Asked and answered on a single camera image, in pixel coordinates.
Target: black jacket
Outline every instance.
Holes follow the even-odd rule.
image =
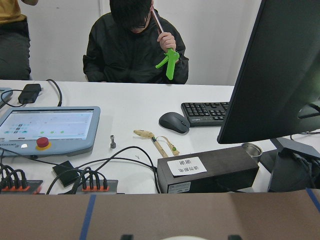
[[[165,58],[165,52],[157,42],[159,34],[153,18],[144,31],[135,34],[118,27],[111,13],[107,13],[93,25],[83,56],[83,72],[89,82],[185,84],[189,70],[185,44],[173,25],[158,18],[163,30],[174,35],[180,54],[173,80],[166,76],[167,63],[159,69],[155,67]]]

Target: wire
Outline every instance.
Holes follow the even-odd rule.
[[[139,149],[140,151],[142,151],[149,159],[151,165],[147,165],[146,163],[143,163],[143,162],[140,162],[140,161],[137,161],[137,160],[134,160],[134,159],[129,159],[129,158],[123,158],[123,157],[116,157],[118,154],[122,153],[123,151],[125,150],[128,150],[128,149]],[[21,155],[17,152],[14,152],[14,151],[11,151],[11,150],[8,150],[8,149],[5,149],[3,147],[0,147],[0,150],[3,150],[3,151],[8,151],[10,153],[13,153],[13,154],[16,154],[20,157],[23,157],[25,159],[28,159],[28,160],[31,160],[31,161],[35,161],[35,162],[39,162],[39,163],[43,163],[43,164],[49,164],[49,165],[59,165],[57,163],[52,163],[52,162],[48,162],[48,161],[42,161],[42,160],[39,160],[37,158],[31,158],[31,157],[27,157],[27,156],[24,156],[24,155]],[[100,160],[95,160],[95,161],[91,161],[91,162],[88,162],[88,163],[85,163],[83,165],[80,165],[78,167],[75,167],[75,168],[71,168],[70,170],[79,170],[81,171],[79,168],[85,166],[85,165],[88,165],[88,164],[92,164],[92,163],[96,163],[96,162],[101,162],[101,161],[105,161],[101,166],[99,166],[95,172],[98,172],[101,168],[103,168],[103,166],[105,166],[109,161],[111,161],[112,159],[123,159],[123,160],[128,160],[128,161],[132,161],[132,162],[136,162],[136,163],[139,163],[139,164],[143,164],[145,165],[146,167],[148,168],[151,168],[152,172],[153,172],[153,177],[154,177],[154,184],[155,184],[155,188],[157,190],[157,192],[160,194],[160,189],[159,189],[159,186],[158,186],[158,181],[157,181],[157,176],[156,176],[156,171],[157,171],[157,168],[154,166],[150,156],[147,154],[146,151],[144,151],[142,148],[138,147],[138,146],[128,146],[126,148],[123,148],[122,150],[116,152],[113,156],[109,157],[109,158],[105,158],[105,159],[100,159]]]
[[[8,167],[10,168],[11,172],[9,172],[9,174],[6,175],[6,177],[0,182],[0,193],[2,191],[2,189],[5,187],[5,184],[8,180],[12,181],[11,176],[14,176],[14,187],[15,189],[19,188],[19,177],[18,177],[18,172],[21,174],[21,181],[24,182],[24,184],[27,184],[27,179],[26,179],[26,175],[24,173],[24,171],[22,171],[21,169],[16,169],[13,170],[12,167],[5,165],[4,167]]]
[[[59,102],[58,102],[57,107],[61,107],[61,105],[62,105],[62,93],[61,93],[60,87],[59,87],[58,84],[57,84],[54,80],[52,80],[52,79],[47,79],[46,81],[52,82],[52,83],[55,85],[56,89],[58,90],[58,92],[59,92]]]
[[[93,164],[93,163],[97,163],[97,162],[102,162],[102,161],[106,161],[106,160],[109,160],[109,158],[104,158],[104,159],[99,159],[99,160],[94,160],[94,161],[90,161],[90,162],[87,162],[85,164],[82,164],[80,166],[77,166],[76,168],[79,169],[79,168],[82,168],[83,166],[85,165],[89,165],[89,164]],[[135,163],[138,163],[138,164],[142,164],[150,169],[153,169],[155,168],[155,170],[157,170],[157,168],[154,166],[150,166],[142,161],[138,161],[138,160],[134,160],[134,159],[130,159],[130,158],[125,158],[125,157],[114,157],[113,159],[110,159],[110,160],[127,160],[127,161],[131,161],[131,162],[135,162]]]
[[[140,151],[142,151],[146,156],[147,158],[149,159],[150,163],[151,163],[151,166],[152,166],[152,171],[153,171],[153,176],[154,176],[154,184],[155,184],[155,188],[158,192],[158,194],[160,194],[160,189],[158,187],[158,182],[157,182],[157,176],[156,176],[156,171],[155,171],[155,166],[150,158],[150,156],[148,155],[148,153],[143,150],[142,148],[138,147],[138,146],[128,146],[128,147],[125,147],[123,149],[121,149],[120,151],[116,152],[114,155],[112,155],[108,160],[106,160],[100,167],[98,167],[96,169],[96,171],[100,170],[101,168],[103,168],[104,165],[106,165],[111,159],[113,159],[115,156],[117,156],[118,154],[122,153],[123,151],[125,150],[128,150],[128,149],[139,149]]]
[[[97,172],[97,171],[93,171],[93,170],[80,170],[80,169],[75,169],[75,168],[69,169],[69,170],[66,170],[66,171],[60,173],[59,175],[57,175],[57,176],[55,177],[55,179],[54,179],[54,180],[52,181],[52,183],[50,184],[48,190],[46,191],[46,195],[48,195],[48,194],[50,193],[50,191],[52,190],[52,188],[53,188],[54,184],[57,182],[57,180],[58,180],[62,175],[64,175],[64,174],[67,173],[67,172],[70,172],[70,171],[77,171],[78,173],[80,173],[80,176],[77,177],[77,179],[78,179],[78,178],[81,179],[83,173],[84,173],[84,174],[86,174],[86,173],[89,173],[89,174],[97,173],[97,174],[101,175],[101,176],[103,177],[103,179],[106,179],[106,177],[105,177],[102,173]]]
[[[293,153],[292,153],[292,156],[293,156],[293,158],[294,158],[295,160],[298,160],[298,161],[302,164],[303,168],[305,169],[305,171],[306,171],[306,173],[307,173],[307,175],[308,175],[308,177],[309,177],[309,181],[310,181],[311,187],[315,189],[316,186],[315,186],[315,183],[314,183],[314,181],[313,181],[312,169],[311,169],[310,163],[309,163],[303,156],[301,156],[301,155],[299,155],[299,154],[297,154],[297,153],[294,153],[294,152],[293,152]],[[303,180],[304,180],[304,179],[298,181],[298,182],[297,182],[296,184],[294,184],[294,185],[297,185],[297,184],[301,183]]]
[[[300,135],[316,135],[316,134],[320,134],[320,131],[305,131],[305,132],[301,132],[301,133],[297,133],[297,134],[300,134]],[[292,141],[295,141],[292,137],[293,135],[290,135],[290,139]]]
[[[49,164],[49,165],[59,165],[58,163],[53,163],[53,162],[49,162],[49,161],[42,161],[42,160],[39,160],[38,158],[32,158],[32,157],[27,157],[25,155],[22,155],[20,153],[17,153],[15,151],[11,151],[9,149],[6,149],[6,148],[3,148],[3,147],[0,147],[0,150],[3,150],[3,151],[7,151],[9,153],[13,153],[15,155],[18,155],[19,157],[23,157],[25,159],[28,159],[28,160],[31,160],[31,161],[35,161],[35,162],[39,162],[39,163],[42,163],[42,164]]]
[[[1,157],[0,157],[0,167],[3,166],[2,161],[3,161],[3,159],[4,159],[4,153],[5,153],[5,150],[2,149],[2,153],[1,153]]]
[[[14,106],[14,105],[11,105],[10,103],[7,103],[7,102],[4,100],[3,94],[9,93],[9,92],[13,92],[13,91],[18,91],[18,92],[32,92],[32,93],[34,92],[34,91],[25,91],[25,90],[19,90],[19,89],[11,89],[11,90],[2,92],[1,95],[0,95],[1,101],[2,101],[4,104],[6,104],[6,105],[8,105],[8,106],[10,106],[10,107],[13,107],[13,108],[19,108],[19,107],[22,107],[23,105],[25,105],[24,103],[22,103],[22,104],[19,105],[19,106]]]
[[[80,182],[81,179],[84,178],[84,175],[85,175],[86,173],[89,173],[89,176],[87,176],[84,180],[82,180],[82,182]],[[95,176],[95,180],[96,180],[96,184],[97,184],[97,188],[98,188],[98,179],[99,179],[99,177],[97,176],[97,174],[100,174],[100,175],[103,177],[103,181],[106,181],[106,182],[107,182],[106,177],[105,177],[102,173],[97,172],[97,171],[93,171],[93,170],[83,170],[83,171],[81,172],[79,178],[77,178],[76,182],[73,184],[72,189],[71,189],[70,191],[68,191],[68,192],[63,193],[63,194],[76,194],[79,186],[81,186],[81,185],[82,185],[82,186],[86,185],[87,180],[88,180],[90,177],[92,177],[92,175]]]

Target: black hair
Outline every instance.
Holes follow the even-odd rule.
[[[115,23],[125,29],[145,24],[152,0],[110,0],[111,15]]]

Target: screen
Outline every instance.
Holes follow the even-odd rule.
[[[93,110],[12,111],[0,126],[0,141],[87,139]]]
[[[319,129],[319,97],[320,1],[263,0],[218,142]]]

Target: white wall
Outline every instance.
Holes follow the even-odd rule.
[[[180,32],[189,60],[187,84],[233,85],[260,0],[154,0]],[[28,16],[32,78],[86,81],[82,57],[93,23],[110,11],[108,0],[20,3]]]

